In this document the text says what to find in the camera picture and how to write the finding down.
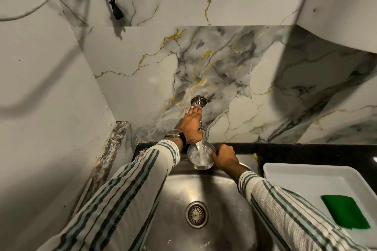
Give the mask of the person's left hand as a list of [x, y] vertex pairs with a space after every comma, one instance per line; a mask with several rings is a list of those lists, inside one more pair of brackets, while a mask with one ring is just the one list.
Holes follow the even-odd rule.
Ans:
[[184, 117], [180, 120], [175, 129], [183, 132], [186, 143], [188, 145], [193, 143], [193, 134], [195, 131], [200, 130], [199, 124], [202, 119], [202, 108], [198, 106], [191, 106], [188, 111], [186, 111]]

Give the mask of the person's right hand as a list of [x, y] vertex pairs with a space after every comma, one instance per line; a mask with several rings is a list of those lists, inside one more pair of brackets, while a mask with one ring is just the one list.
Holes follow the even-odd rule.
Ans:
[[211, 154], [217, 169], [226, 173], [234, 182], [240, 177], [240, 164], [232, 146], [218, 143], [214, 145], [215, 152]]

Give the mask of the clear drinking glass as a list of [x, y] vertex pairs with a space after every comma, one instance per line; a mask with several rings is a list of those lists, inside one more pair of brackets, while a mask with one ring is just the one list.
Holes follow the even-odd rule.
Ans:
[[187, 159], [196, 170], [208, 170], [214, 165], [211, 155], [215, 151], [216, 149], [211, 143], [201, 141], [189, 146], [187, 150]]

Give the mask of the chrome wall tap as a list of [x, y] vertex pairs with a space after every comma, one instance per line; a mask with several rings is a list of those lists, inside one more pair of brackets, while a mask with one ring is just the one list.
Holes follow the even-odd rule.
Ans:
[[208, 103], [208, 99], [202, 95], [196, 95], [191, 99], [191, 106], [205, 107]]

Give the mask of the person's right forearm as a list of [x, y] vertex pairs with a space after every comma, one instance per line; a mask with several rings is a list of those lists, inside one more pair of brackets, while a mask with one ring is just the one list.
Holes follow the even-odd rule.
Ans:
[[238, 162], [224, 168], [238, 191], [291, 251], [371, 251], [300, 194], [273, 185]]

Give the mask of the person's left forearm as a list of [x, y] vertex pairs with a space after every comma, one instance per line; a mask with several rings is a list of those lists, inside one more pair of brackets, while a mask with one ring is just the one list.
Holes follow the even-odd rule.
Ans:
[[121, 167], [61, 233], [37, 251], [141, 251], [172, 168], [180, 138], [165, 137]]

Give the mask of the stainless steel sink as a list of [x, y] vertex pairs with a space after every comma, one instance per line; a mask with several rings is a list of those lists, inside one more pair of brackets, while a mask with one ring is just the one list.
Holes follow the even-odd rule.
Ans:
[[181, 160], [168, 175], [142, 251], [279, 251], [226, 173]]

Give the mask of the round sink drain strainer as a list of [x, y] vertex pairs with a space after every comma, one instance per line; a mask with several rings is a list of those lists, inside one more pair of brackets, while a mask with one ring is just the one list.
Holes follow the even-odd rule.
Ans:
[[186, 221], [195, 229], [203, 228], [209, 220], [209, 210], [202, 201], [193, 201], [186, 208]]

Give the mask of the white plastic tray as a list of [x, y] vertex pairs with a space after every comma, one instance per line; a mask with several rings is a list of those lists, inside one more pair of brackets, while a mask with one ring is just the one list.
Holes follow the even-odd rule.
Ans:
[[332, 219], [322, 195], [353, 198], [370, 225], [367, 230], [347, 230], [352, 239], [377, 250], [377, 195], [361, 174], [348, 166], [266, 163], [264, 177], [272, 184], [299, 193]]

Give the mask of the green scrub pad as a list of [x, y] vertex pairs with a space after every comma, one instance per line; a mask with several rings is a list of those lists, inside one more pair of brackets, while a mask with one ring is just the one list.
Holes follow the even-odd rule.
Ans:
[[321, 195], [320, 197], [333, 220], [340, 227], [349, 230], [367, 230], [371, 228], [352, 197], [343, 195]]

